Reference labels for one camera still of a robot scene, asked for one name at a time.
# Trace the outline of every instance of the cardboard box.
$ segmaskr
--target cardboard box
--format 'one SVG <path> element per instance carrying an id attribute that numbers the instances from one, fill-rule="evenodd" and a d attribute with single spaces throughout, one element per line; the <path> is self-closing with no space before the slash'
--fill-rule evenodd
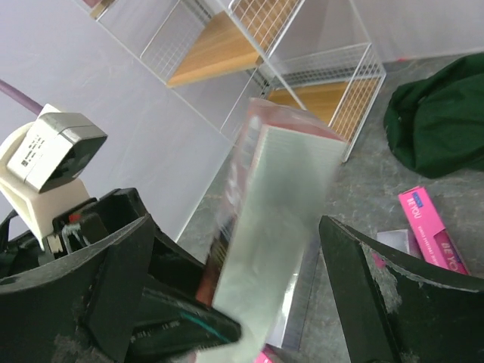
<path id="1" fill-rule="evenodd" d="M 436 208 L 424 187 L 416 187 L 399 195 L 411 229 L 425 260 L 433 265 L 468 275 Z"/>
<path id="2" fill-rule="evenodd" d="M 239 322 L 243 334 L 236 343 L 199 352 L 197 363 L 257 358 L 318 233 L 346 149 L 308 111 L 250 101 L 197 291 L 199 301 Z"/>

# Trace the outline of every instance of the pink box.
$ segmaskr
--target pink box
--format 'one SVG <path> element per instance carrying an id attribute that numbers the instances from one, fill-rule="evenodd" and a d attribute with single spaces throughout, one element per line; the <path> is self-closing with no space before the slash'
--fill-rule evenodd
<path id="1" fill-rule="evenodd" d="M 433 265 L 468 275 L 445 226 L 424 187 L 416 187 L 399 195 L 411 229 L 425 260 Z"/>
<path id="2" fill-rule="evenodd" d="M 283 363 L 267 346 L 261 351 L 254 363 Z"/>

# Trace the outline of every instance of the shelf unit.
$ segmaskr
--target shelf unit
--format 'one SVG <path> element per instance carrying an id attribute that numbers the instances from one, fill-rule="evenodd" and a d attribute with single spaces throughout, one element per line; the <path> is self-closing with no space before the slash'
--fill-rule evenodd
<path id="1" fill-rule="evenodd" d="M 386 75 L 352 0 L 364 42 L 284 60 L 274 54 L 306 0 L 213 1 L 221 12 L 214 14 L 204 0 L 168 0 L 163 19 L 142 47 L 127 45 L 107 21 L 116 8 L 120 13 L 134 6 L 129 0 L 103 0 L 97 21 L 231 141 L 249 97 L 263 97 L 312 111 L 349 142 L 346 161 Z M 224 117 L 214 119 L 209 108 L 221 106 L 212 94 L 228 93 L 232 80 L 237 96 Z M 209 106 L 195 105 L 199 99 L 191 99 L 193 92 Z"/>

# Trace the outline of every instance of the green cloth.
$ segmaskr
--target green cloth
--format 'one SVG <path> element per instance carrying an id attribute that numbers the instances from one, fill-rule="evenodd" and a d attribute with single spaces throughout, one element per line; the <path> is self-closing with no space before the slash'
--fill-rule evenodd
<path id="1" fill-rule="evenodd" d="M 395 157 L 427 178 L 484 170 L 484 53 L 398 87 L 383 124 Z"/>

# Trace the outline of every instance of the speckled floor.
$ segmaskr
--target speckled floor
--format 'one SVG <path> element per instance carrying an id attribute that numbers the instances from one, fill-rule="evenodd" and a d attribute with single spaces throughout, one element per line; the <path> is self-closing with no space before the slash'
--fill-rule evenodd
<path id="1" fill-rule="evenodd" d="M 389 152 L 383 115 L 398 85 L 427 78 L 457 57 L 439 57 L 387 64 L 387 78 L 363 127 L 349 161 L 339 172 L 327 214 L 374 237 L 377 231 L 406 228 L 397 195 L 422 185 L 427 188 L 448 232 L 473 275 L 484 277 L 483 174 L 460 171 L 429 180 L 407 170 Z M 214 226 L 228 163 L 220 169 L 179 244 L 204 261 Z M 349 356 L 321 252 L 299 352 L 282 352 L 285 362 L 347 363 Z"/>

